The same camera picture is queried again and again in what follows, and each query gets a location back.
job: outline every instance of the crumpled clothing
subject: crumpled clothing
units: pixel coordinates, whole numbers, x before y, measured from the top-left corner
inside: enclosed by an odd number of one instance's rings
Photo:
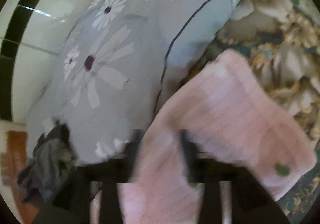
[[[40,208],[70,176],[75,163],[65,124],[54,127],[47,137],[42,134],[33,150],[33,158],[17,178],[23,201]]]

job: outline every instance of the light blue pillow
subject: light blue pillow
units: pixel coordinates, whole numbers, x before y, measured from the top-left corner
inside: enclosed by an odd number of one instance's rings
[[[28,154],[55,117],[81,161],[112,155],[147,129],[239,0],[93,0],[27,121]]]

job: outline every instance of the green stain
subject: green stain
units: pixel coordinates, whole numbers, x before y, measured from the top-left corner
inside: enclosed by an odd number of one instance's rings
[[[196,189],[198,187],[198,184],[196,182],[188,182],[189,186],[193,189]]]
[[[282,166],[281,164],[276,164],[275,165],[276,172],[279,176],[281,177],[286,177],[290,174],[290,167],[289,166]]]

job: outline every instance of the pink cloth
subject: pink cloth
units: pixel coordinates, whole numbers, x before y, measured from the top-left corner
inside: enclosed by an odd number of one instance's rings
[[[246,60],[226,50],[167,101],[146,132],[133,183],[120,185],[127,224],[196,221],[202,189],[184,176],[179,129],[213,158],[247,166],[275,200],[316,163],[300,126],[263,92]],[[276,164],[290,174],[279,176]]]

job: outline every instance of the white tile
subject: white tile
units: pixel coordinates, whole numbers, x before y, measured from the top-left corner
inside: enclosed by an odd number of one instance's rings
[[[0,37],[4,37],[19,0],[7,0],[0,12]]]
[[[48,83],[57,57],[27,46],[19,46],[13,70],[12,119],[24,123],[32,104]]]
[[[40,0],[22,42],[57,53],[81,13],[92,0]]]

